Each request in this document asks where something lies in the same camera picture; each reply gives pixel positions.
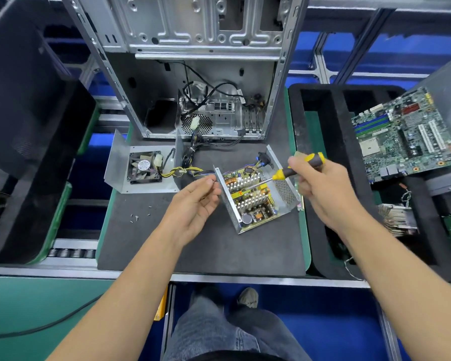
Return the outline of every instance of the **work surface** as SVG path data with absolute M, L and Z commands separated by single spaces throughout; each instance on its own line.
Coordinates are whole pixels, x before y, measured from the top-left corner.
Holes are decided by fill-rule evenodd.
M 283 166 L 290 156 L 284 101 L 277 101 L 272 126 L 265 141 L 244 142 L 229 148 L 201 149 L 194 165 L 205 170 L 215 164 L 222 172 L 254 163 L 259 151 L 270 144 Z M 98 268 L 123 270 L 150 233 L 160 223 L 174 194 L 116 193 L 98 259 Z M 237 235 L 221 203 L 207 220 L 202 232 L 187 245 L 175 273 L 305 276 L 304 258 L 296 210 L 270 223 Z

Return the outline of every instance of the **jeans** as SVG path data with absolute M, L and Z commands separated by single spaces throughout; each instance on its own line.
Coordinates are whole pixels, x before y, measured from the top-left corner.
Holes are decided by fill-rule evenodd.
M 197 296 L 180 317 L 163 361 L 186 361 L 206 352 L 262 352 L 287 361 L 311 361 L 282 320 L 263 309 L 242 306 L 227 319 L 222 308 Z

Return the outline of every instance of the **power supply circuit board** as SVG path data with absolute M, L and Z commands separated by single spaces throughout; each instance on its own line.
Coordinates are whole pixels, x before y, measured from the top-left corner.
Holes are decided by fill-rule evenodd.
M 451 165 L 451 134 L 425 87 L 352 122 L 371 183 Z
M 225 184 L 242 219 L 240 233 L 277 218 L 278 211 L 267 183 L 242 190 L 264 180 L 257 166 L 246 166 L 223 175 Z

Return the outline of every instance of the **hand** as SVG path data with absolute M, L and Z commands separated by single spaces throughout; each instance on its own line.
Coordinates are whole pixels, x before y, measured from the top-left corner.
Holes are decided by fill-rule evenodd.
M 314 211 L 329 228 L 343 238 L 344 232 L 369 217 L 356 197 L 347 169 L 326 160 L 321 172 L 304 161 L 305 155 L 296 152 L 289 157 L 289 165 L 301 177 L 299 193 L 312 204 Z
M 174 195 L 159 228 L 181 247 L 192 241 L 219 204 L 222 190 L 215 175 L 203 177 Z

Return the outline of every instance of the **person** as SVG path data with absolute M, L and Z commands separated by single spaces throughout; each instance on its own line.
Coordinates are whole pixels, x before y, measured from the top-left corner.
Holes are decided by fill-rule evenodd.
M 354 256 L 409 356 L 451 360 L 451 285 L 366 212 L 343 166 L 326 161 L 319 172 L 300 157 L 290 157 L 289 165 L 300 175 L 300 193 Z M 220 193 L 214 176 L 177 193 L 126 269 L 48 360 L 137 360 L 181 250 L 201 231 Z M 254 291 L 247 289 L 239 303 L 226 319 L 213 292 L 197 292 L 163 360 L 309 360 L 278 317 L 255 309 Z

